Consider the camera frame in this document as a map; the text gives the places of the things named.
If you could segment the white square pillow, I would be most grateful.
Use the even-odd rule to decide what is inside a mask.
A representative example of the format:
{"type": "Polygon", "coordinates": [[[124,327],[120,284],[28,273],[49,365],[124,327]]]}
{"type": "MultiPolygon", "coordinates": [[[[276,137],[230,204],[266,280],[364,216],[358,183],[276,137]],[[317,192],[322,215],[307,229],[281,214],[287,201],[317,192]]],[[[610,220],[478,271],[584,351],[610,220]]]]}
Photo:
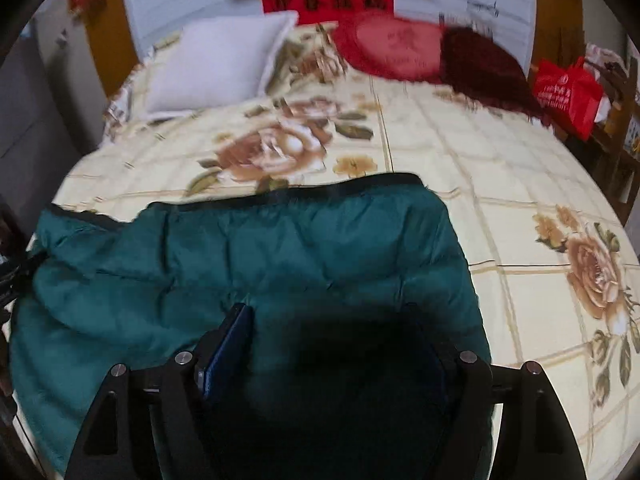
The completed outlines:
{"type": "Polygon", "coordinates": [[[179,116],[266,94],[295,11],[204,18],[186,25],[149,85],[150,117],[179,116]]]}

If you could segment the dark green puffer jacket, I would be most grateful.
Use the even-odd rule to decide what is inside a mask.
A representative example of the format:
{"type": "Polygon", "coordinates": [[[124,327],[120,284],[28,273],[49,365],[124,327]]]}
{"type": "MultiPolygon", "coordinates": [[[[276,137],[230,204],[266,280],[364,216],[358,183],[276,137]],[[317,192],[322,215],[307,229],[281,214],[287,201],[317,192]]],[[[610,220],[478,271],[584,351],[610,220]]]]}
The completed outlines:
{"type": "Polygon", "coordinates": [[[186,204],[132,221],[46,208],[39,266],[14,306],[11,377],[40,452],[64,471],[108,368],[158,365],[238,302],[255,311],[248,394],[285,404],[301,322],[414,304],[488,359],[468,262],[439,197],[414,174],[186,204]]]}

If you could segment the dark red velvet cushion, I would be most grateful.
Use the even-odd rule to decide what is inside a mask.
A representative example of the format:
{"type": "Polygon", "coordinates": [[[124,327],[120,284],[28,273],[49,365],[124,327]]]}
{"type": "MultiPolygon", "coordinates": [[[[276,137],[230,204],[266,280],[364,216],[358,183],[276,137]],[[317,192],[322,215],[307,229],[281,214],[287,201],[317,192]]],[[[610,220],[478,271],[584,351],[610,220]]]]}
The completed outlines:
{"type": "Polygon", "coordinates": [[[483,105],[550,119],[530,91],[520,63],[472,28],[446,26],[440,38],[439,81],[483,105]]]}

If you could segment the wooden chair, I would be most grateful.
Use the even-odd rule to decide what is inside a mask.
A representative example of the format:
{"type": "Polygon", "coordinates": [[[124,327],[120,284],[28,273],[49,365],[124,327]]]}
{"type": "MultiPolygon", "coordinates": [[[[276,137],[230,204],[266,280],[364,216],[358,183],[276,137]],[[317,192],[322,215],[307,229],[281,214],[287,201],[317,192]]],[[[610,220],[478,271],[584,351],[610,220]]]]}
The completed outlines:
{"type": "Polygon", "coordinates": [[[588,44],[585,64],[602,84],[611,107],[593,126],[588,172],[625,223],[639,192],[639,64],[588,44]]]}

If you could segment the floral cream bed sheet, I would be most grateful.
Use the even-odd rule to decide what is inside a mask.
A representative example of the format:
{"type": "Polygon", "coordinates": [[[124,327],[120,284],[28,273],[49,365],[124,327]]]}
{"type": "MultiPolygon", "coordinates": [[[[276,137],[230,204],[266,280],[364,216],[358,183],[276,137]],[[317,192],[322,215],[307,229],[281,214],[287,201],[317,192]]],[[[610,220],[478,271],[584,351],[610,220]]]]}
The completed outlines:
{"type": "Polygon", "coordinates": [[[186,204],[414,174],[445,204],[490,356],[546,370],[591,479],[639,444],[639,263],[588,172],[525,115],[446,86],[363,75],[322,25],[283,46],[276,91],[168,120],[143,114],[177,47],[153,46],[122,86],[124,121],[70,170],[51,206],[129,222],[186,204]]]}

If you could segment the red heart-shaped cushion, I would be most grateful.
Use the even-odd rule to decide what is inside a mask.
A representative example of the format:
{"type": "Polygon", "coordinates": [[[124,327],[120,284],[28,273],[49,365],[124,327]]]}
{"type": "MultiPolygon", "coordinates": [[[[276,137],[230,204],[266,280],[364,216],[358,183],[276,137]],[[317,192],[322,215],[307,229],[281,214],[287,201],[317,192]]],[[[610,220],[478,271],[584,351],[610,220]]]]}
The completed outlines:
{"type": "Polygon", "coordinates": [[[437,84],[442,25],[368,11],[338,22],[331,34],[355,70],[378,78],[437,84]]]}

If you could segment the red shopping bag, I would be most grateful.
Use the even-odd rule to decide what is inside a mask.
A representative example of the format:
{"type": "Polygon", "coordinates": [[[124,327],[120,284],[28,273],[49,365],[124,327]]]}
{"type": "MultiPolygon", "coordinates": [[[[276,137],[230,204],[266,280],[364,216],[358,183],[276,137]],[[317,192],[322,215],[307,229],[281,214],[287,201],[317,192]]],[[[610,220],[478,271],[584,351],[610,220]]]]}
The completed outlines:
{"type": "Polygon", "coordinates": [[[539,61],[533,81],[533,95],[544,114],[563,131],[586,142],[596,122],[603,87],[585,69],[581,56],[567,67],[539,61]]]}

